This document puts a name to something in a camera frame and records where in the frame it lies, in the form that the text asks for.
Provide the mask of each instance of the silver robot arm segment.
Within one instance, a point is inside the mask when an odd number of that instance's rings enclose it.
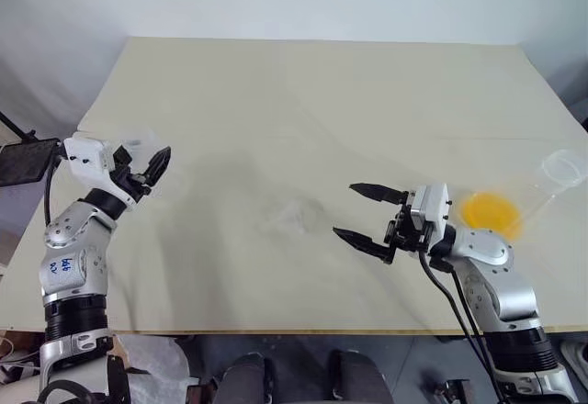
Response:
[[[149,195],[164,173],[171,149],[158,151],[147,170],[137,174],[122,147],[113,152],[107,142],[83,138],[63,145],[71,172],[90,191],[45,230],[40,283],[47,327],[40,348],[40,391],[51,381],[74,377],[90,392],[110,397],[109,402],[123,402],[129,390],[122,363],[107,355],[113,347],[106,315],[107,247],[119,216]],[[105,385],[116,390],[105,393]],[[54,395],[59,396],[54,392],[48,402],[61,402]]]
[[[460,228],[445,260],[455,268],[503,392],[577,402],[541,327],[535,292],[514,269],[512,247],[490,230]]]

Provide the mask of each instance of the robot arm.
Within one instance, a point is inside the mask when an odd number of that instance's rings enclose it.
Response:
[[[107,356],[113,337],[106,315],[107,247],[119,216],[134,209],[164,173],[171,149],[157,152],[147,170],[135,174],[123,147],[112,152],[106,142],[82,138],[63,145],[72,173],[91,189],[45,230],[40,282],[47,327],[40,348],[40,390],[60,377],[76,378],[91,392],[118,402],[114,398],[124,400],[124,391],[109,390],[111,384],[124,384],[115,381],[124,372],[116,357]]]
[[[370,184],[351,188],[401,206],[386,231],[388,246],[350,230],[334,228],[334,232],[386,264],[392,263],[399,248],[422,256],[428,253],[432,268],[454,273],[483,332],[492,359],[489,368],[502,394],[577,402],[568,374],[541,327],[535,292],[515,271],[513,248],[500,235],[447,224],[451,201],[444,184],[420,186],[412,192]]]

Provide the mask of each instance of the orange liquid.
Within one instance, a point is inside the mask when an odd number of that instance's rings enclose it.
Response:
[[[461,217],[471,228],[487,228],[508,241],[521,236],[523,220],[516,205],[495,193],[476,193],[461,205]]]

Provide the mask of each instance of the floor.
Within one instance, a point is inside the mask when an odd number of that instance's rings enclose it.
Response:
[[[554,334],[588,341],[587,333]],[[369,356],[385,376],[397,404],[433,404],[434,384],[448,379],[471,381],[476,402],[496,398],[490,380],[467,342],[440,342],[434,336],[376,335],[199,335],[185,338],[180,346],[187,354],[192,376],[204,380],[220,376],[242,354],[259,352],[271,358],[277,371],[277,403],[316,400],[328,393],[327,360],[334,349],[356,350]],[[581,402],[588,393],[571,374]]]

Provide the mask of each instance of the black cable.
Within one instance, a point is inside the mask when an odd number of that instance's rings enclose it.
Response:
[[[11,129],[15,135],[17,135],[22,140],[28,140],[29,135],[25,133],[19,126],[17,126],[14,122],[10,120],[4,113],[0,112],[0,122],[2,122],[5,126]]]
[[[66,392],[71,393],[76,398],[80,400],[80,403],[83,404],[98,404],[98,400],[92,392],[90,392],[87,388],[82,386],[79,383],[74,381],[69,381],[67,379],[57,379],[55,381],[51,381],[40,393],[37,401],[41,404],[44,404],[47,401],[50,393],[53,390],[65,390]]]
[[[476,342],[478,343],[478,347],[480,347],[481,356],[484,358],[484,362],[486,363],[486,372],[488,372],[488,376],[492,381],[492,387],[494,387],[494,391],[498,398],[502,397],[503,402],[508,402],[504,395],[502,395],[502,391],[498,387],[498,382],[496,381],[496,376],[494,375],[494,371],[492,370],[492,363],[490,362],[490,356],[488,355],[488,350],[486,349],[486,345],[484,344],[483,339],[481,338],[480,331],[478,331],[478,326],[476,326],[476,322],[474,318],[471,316],[471,311],[469,310],[468,302],[466,301],[466,296],[463,293],[463,288],[461,287],[461,282],[459,282],[458,274],[456,273],[455,269],[451,270],[451,277],[453,278],[453,283],[456,286],[456,290],[458,291],[459,301],[461,302],[461,306],[463,310],[466,311],[466,317],[468,318],[469,325],[474,332],[474,336],[476,337]]]
[[[49,165],[47,166],[47,176],[45,177],[45,196],[43,197],[43,210],[45,212],[45,226],[51,223],[51,181],[53,180],[53,173],[59,164],[59,155],[57,153],[57,146],[53,147],[51,156],[49,158]]]
[[[481,357],[480,353],[478,352],[478,349],[476,349],[476,344],[472,340],[471,335],[469,335],[468,328],[466,327],[466,324],[464,323],[463,318],[461,317],[461,313],[459,312],[458,305],[456,304],[456,300],[453,298],[451,293],[449,291],[447,291],[447,288],[443,286],[443,284],[439,281],[439,279],[437,279],[437,277],[435,277],[435,275],[431,271],[431,268],[429,268],[429,265],[426,262],[426,256],[425,256],[424,252],[422,252],[422,251],[419,252],[419,262],[421,263],[421,266],[423,267],[423,271],[426,274],[426,276],[429,277],[429,280],[431,280],[431,282],[433,282],[433,285],[435,285],[437,287],[437,289],[439,289],[443,293],[443,295],[446,297],[447,301],[449,302],[449,306],[451,307],[451,310],[453,310],[453,313],[455,314],[456,319],[458,319],[459,327],[461,328],[461,330],[463,331],[463,334],[465,335],[466,339],[468,340],[468,343],[471,346],[471,349],[474,351],[474,353],[476,354],[476,356],[480,360],[480,363],[486,369],[486,372],[490,376],[491,381],[492,381],[492,387],[494,387],[494,392],[496,393],[496,397],[498,398],[499,402],[500,403],[507,402],[504,400],[503,393],[498,388],[498,385],[496,384],[496,381],[495,381],[493,375],[491,374],[491,369],[492,369],[491,365],[487,365],[485,363],[485,361]]]

